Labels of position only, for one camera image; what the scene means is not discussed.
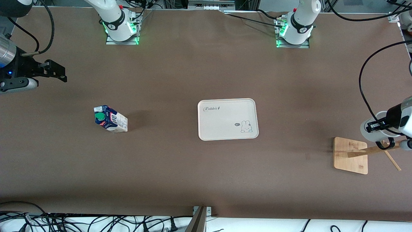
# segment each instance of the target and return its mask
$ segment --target white tray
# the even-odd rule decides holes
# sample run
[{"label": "white tray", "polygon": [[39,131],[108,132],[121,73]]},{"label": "white tray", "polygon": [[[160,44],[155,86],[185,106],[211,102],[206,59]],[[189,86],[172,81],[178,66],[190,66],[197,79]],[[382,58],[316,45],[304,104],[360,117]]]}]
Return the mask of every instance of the white tray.
[{"label": "white tray", "polygon": [[254,139],[259,135],[256,104],[251,98],[203,100],[197,105],[199,138]]}]

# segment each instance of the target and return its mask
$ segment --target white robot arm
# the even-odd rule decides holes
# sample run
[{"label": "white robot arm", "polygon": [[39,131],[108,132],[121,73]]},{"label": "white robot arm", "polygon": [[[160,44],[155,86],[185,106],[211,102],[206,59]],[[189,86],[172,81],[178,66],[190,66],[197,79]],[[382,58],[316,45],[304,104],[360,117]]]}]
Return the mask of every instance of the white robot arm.
[{"label": "white robot arm", "polygon": [[319,0],[300,0],[296,11],[291,11],[286,15],[287,24],[280,36],[288,43],[302,44],[310,37],[313,22],[319,12],[321,12]]},{"label": "white robot arm", "polygon": [[[116,0],[85,1],[99,13],[108,35],[113,40],[124,41],[136,34],[135,12],[121,9]],[[0,16],[9,17],[12,21],[11,17],[25,16],[32,5],[32,0],[0,0]],[[46,9],[52,19],[50,11],[47,7]],[[63,66],[52,60],[39,63],[33,58],[33,55],[41,52],[36,50],[33,53],[26,53],[9,38],[0,34],[0,94],[34,89],[39,84],[34,79],[38,76],[54,77],[67,82],[66,70]]]},{"label": "white robot arm", "polygon": [[85,0],[103,20],[108,35],[115,41],[125,41],[136,34],[136,13],[121,9],[116,0]]},{"label": "white robot arm", "polygon": [[[360,125],[360,132],[365,139],[376,142],[382,150],[395,146],[393,138],[406,136],[399,146],[405,150],[412,150],[412,96],[406,98],[402,103],[390,108],[388,111],[381,111]],[[389,139],[389,146],[384,147],[381,141]]]}]

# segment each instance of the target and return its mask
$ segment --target wooden stick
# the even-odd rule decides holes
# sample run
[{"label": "wooden stick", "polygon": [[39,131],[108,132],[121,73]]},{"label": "wooden stick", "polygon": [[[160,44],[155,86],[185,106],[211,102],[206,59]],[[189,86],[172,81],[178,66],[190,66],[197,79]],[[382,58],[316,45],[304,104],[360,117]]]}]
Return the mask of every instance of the wooden stick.
[{"label": "wooden stick", "polygon": [[389,152],[387,150],[384,150],[386,156],[391,160],[392,164],[395,166],[395,168],[398,171],[402,171],[402,169],[399,167],[399,165],[395,162],[395,160],[392,158],[392,156],[389,154]]},{"label": "wooden stick", "polygon": [[[395,143],[395,146],[392,149],[396,149],[399,148],[399,143]],[[371,155],[371,154],[375,154],[378,152],[381,152],[382,150],[380,148],[378,148],[378,146],[374,146],[374,147],[368,147],[359,151],[355,151],[355,152],[348,152],[348,157],[352,158],[352,157],[358,157],[358,156],[365,156],[365,155]]]}]

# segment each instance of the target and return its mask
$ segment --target table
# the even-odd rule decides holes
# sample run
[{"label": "table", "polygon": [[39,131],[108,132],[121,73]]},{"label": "table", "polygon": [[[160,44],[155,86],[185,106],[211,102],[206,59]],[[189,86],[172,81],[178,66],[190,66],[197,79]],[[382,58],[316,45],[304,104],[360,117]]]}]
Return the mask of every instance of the table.
[{"label": "table", "polygon": [[[35,90],[1,96],[2,201],[65,213],[185,215],[204,204],[222,217],[411,219],[410,153],[391,152],[401,172],[383,153],[369,157],[368,175],[332,167],[333,137],[365,141],[358,74],[370,54],[402,40],[396,24],[320,14],[310,49],[283,49],[270,26],[165,10],[143,22],[140,45],[115,46],[94,9],[51,10],[55,39],[36,59],[65,66],[68,82],[38,78]],[[18,23],[46,46],[43,8]],[[12,39],[34,50],[20,30]],[[404,45],[368,63],[363,88],[375,112],[410,96],[408,64]],[[256,139],[198,138],[200,100],[248,97]],[[95,124],[102,104],[129,118],[129,132]]]}]

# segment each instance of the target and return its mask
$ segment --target cartoon bunny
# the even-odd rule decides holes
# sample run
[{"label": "cartoon bunny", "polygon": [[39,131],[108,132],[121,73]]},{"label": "cartoon bunny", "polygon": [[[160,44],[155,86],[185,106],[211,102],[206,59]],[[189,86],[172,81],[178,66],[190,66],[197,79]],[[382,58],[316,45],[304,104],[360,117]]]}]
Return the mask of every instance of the cartoon bunny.
[{"label": "cartoon bunny", "polygon": [[250,125],[249,120],[248,121],[242,121],[242,128],[241,128],[240,132],[242,132],[242,133],[252,132],[252,126]]}]

